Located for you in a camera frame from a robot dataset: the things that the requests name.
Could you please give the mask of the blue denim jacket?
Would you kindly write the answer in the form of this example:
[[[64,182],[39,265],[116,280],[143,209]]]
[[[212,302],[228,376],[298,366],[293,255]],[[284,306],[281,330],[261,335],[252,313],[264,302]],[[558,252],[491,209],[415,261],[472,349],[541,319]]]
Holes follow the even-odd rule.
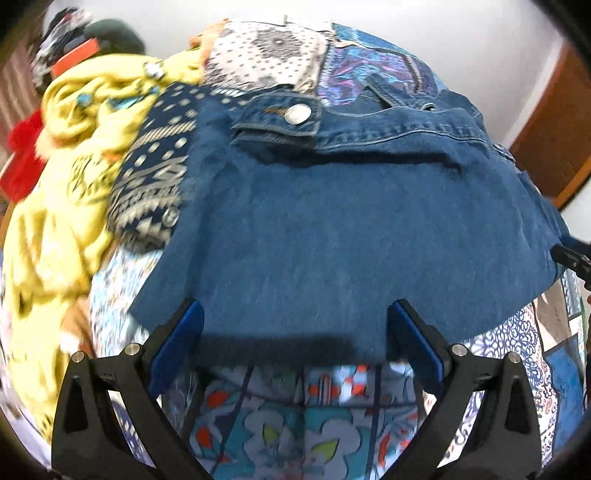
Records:
[[[380,363],[394,301],[459,342],[562,272],[562,216],[450,90],[411,94],[373,75],[328,106],[206,88],[188,182],[130,313],[153,330],[197,300],[200,365]]]

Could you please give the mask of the blue patchwork bedspread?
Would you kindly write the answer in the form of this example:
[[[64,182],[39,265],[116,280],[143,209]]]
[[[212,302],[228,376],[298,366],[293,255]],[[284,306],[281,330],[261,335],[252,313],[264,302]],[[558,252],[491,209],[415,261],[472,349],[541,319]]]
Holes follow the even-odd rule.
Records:
[[[433,95],[445,85],[429,64],[387,40],[334,25],[315,33],[303,26],[222,21],[191,43],[205,83],[257,91],[287,85],[336,106],[352,102],[372,74]],[[106,207],[92,208],[81,245],[67,260],[80,290],[61,286],[54,299],[53,336],[62,336],[48,373],[27,372],[36,392],[28,408],[15,390],[23,346],[16,321],[1,314],[1,408],[21,442],[42,464],[50,461],[50,409],[68,353],[89,348],[118,354],[147,332],[128,310],[160,251],[135,253],[105,227]],[[582,370],[589,363],[582,296],[571,272],[501,325],[467,341],[477,355],[515,352],[524,361],[549,461],[567,442],[585,408]],[[159,399],[172,427],[217,479],[376,479],[394,464],[417,432],[430,394],[414,392],[407,363],[345,365],[301,371],[215,367],[177,377]]]

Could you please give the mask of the yellow cartoon fleece blanket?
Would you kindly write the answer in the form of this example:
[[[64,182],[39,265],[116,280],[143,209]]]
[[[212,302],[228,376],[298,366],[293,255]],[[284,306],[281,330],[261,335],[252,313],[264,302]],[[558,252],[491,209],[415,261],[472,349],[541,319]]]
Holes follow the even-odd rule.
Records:
[[[165,88],[197,85],[202,76],[197,50],[164,60],[109,54],[73,66],[45,90],[41,139],[49,158],[16,204],[3,248],[10,381],[44,440],[69,362],[63,320],[88,294],[112,241],[107,200],[122,158]]]

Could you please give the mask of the red plush toy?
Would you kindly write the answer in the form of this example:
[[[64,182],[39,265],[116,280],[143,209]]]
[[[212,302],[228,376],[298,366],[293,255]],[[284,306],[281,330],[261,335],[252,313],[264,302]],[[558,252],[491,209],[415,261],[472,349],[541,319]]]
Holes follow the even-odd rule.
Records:
[[[36,151],[42,129],[42,115],[37,109],[8,136],[11,156],[1,172],[1,192],[11,202],[19,202],[31,193],[45,167],[46,161]]]

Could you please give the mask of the striped curtain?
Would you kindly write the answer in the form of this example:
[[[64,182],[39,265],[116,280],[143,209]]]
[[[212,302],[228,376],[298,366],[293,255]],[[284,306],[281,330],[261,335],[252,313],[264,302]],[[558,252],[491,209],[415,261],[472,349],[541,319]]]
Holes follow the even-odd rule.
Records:
[[[29,50],[26,42],[21,40],[10,57],[1,64],[1,164],[10,156],[9,134],[39,104],[40,98],[31,77]]]

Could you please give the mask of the orange box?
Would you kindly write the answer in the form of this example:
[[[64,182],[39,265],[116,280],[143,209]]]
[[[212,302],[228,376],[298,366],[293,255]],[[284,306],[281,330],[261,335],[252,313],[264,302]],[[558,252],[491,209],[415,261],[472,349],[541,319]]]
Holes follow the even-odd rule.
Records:
[[[64,53],[51,67],[53,79],[63,74],[73,66],[89,59],[100,52],[100,44],[96,38],[90,38],[81,42],[68,52]]]

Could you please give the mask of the green cushion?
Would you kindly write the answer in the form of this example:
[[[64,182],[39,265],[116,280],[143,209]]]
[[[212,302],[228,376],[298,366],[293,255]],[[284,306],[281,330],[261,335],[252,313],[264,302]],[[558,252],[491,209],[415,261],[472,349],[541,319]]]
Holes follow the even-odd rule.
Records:
[[[127,23],[117,19],[102,19],[89,24],[84,30],[86,39],[94,38],[100,48],[111,53],[143,55],[145,44],[139,34]]]

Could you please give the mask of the brown wooden door frame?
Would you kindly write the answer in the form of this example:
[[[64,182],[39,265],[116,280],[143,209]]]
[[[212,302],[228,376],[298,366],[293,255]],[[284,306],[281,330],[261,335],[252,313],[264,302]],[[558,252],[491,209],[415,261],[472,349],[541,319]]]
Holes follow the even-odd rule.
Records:
[[[590,73],[565,44],[548,86],[511,146],[518,167],[557,209],[590,177]]]

